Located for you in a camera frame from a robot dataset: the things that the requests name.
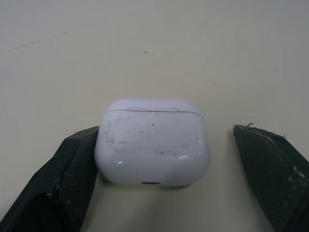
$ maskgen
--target white table surface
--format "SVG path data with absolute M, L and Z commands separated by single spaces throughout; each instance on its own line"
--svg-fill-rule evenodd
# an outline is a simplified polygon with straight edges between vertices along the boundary
M 175 189 L 98 178 L 83 231 L 271 232 L 231 129 L 253 122 L 309 158 L 308 11 L 307 0 L 3 0 L 0 218 L 112 101 L 183 98 L 209 124 L 209 172 Z

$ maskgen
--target white charging case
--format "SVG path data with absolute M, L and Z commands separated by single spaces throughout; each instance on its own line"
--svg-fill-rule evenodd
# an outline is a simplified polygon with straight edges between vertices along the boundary
M 118 100 L 104 114 L 95 162 L 119 184 L 189 185 L 210 162 L 204 118 L 186 100 Z

